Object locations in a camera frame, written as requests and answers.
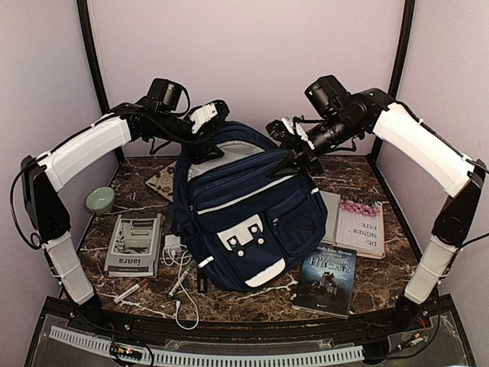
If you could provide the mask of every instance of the book cover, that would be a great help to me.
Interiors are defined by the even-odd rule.
[[[292,307],[348,318],[355,266],[355,251],[319,244],[304,260]]]
[[[153,277],[156,275],[163,216],[117,218],[105,258],[109,277]]]
[[[336,243],[356,250],[358,256],[383,258],[382,203],[344,196],[340,202]]]
[[[321,198],[328,210],[328,218],[326,219],[326,234],[322,238],[321,242],[334,244],[336,241],[336,228],[338,222],[338,211],[341,196],[337,193],[327,193],[321,191]]]

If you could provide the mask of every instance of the small bowl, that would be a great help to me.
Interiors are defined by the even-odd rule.
[[[86,207],[95,214],[106,214],[114,206],[115,193],[111,187],[99,187],[86,198]]]

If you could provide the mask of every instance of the paperback book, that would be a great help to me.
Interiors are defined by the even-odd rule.
[[[304,260],[292,308],[347,319],[355,266],[355,251],[319,244]]]
[[[382,203],[342,196],[336,244],[355,250],[358,256],[385,257]]]
[[[161,214],[118,216],[105,258],[109,277],[156,277],[163,220]]]

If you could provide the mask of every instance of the white wall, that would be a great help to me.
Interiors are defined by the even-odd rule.
[[[399,99],[441,136],[489,163],[489,2],[416,3]],[[438,184],[385,145],[380,167],[424,248],[445,196]],[[469,238],[489,231],[484,190]],[[442,286],[452,294],[478,365],[489,360],[489,240],[470,245]]]
[[[57,295],[42,252],[18,237],[8,209],[8,191],[28,154],[57,145],[100,115],[83,49],[75,0],[0,2],[0,360],[24,365],[45,297]],[[77,243],[90,214],[86,194],[108,183],[115,171],[113,154],[75,177],[62,192]],[[22,228],[18,186],[15,205]]]
[[[224,99],[230,119],[264,132],[284,115],[317,119],[303,92],[320,76],[335,74],[352,92],[387,89],[404,1],[89,3],[112,106],[136,101],[163,77],[188,88],[193,105]],[[361,142],[357,154],[367,154],[371,142]],[[125,152],[147,155],[148,146]]]

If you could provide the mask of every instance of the white cable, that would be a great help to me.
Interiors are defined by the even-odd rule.
[[[180,263],[180,260],[177,259],[177,256],[176,254],[172,253],[171,252],[171,249],[174,248],[173,246],[165,246],[163,247],[163,254],[162,254],[162,258],[163,258],[163,262],[166,266],[172,266],[172,265],[175,265],[175,264],[179,264]],[[185,245],[180,245],[180,248],[181,249],[184,249],[186,248]],[[190,253],[188,253],[187,250],[183,250],[182,251],[182,257],[186,256],[188,254],[188,259],[183,263],[183,265],[188,265],[191,261],[192,261],[192,256]]]
[[[179,322],[179,320],[178,320],[178,310],[180,309],[180,304],[181,304],[181,301],[180,301],[180,300],[177,300],[177,301],[176,301],[176,304],[175,304],[175,308],[176,308],[176,310],[175,310],[175,321],[176,321],[176,324],[177,324],[178,326],[180,326],[180,327],[181,327],[182,329],[184,329],[184,330],[194,330],[194,329],[197,327],[197,325],[199,325],[199,308],[197,307],[197,303],[196,303],[196,302],[193,300],[193,298],[190,296],[189,292],[187,292],[187,291],[186,291],[186,289],[185,289],[185,287],[183,286],[182,281],[181,281],[181,279],[180,279],[180,277],[181,277],[181,275],[182,275],[182,268],[183,268],[183,266],[185,265],[185,264],[183,263],[183,258],[185,257],[186,252],[188,252],[188,251],[187,251],[187,250],[185,250],[185,251],[183,252],[183,254],[182,254],[182,258],[180,259],[180,267],[179,267],[179,269],[178,269],[178,283],[179,283],[179,285],[181,286],[183,293],[185,293],[185,295],[186,295],[186,296],[189,298],[190,302],[192,302],[192,303],[193,303],[193,306],[196,308],[196,315],[197,315],[197,318],[196,318],[196,323],[195,323],[193,326],[191,326],[191,327],[186,327],[186,326],[182,325],[182,324]]]

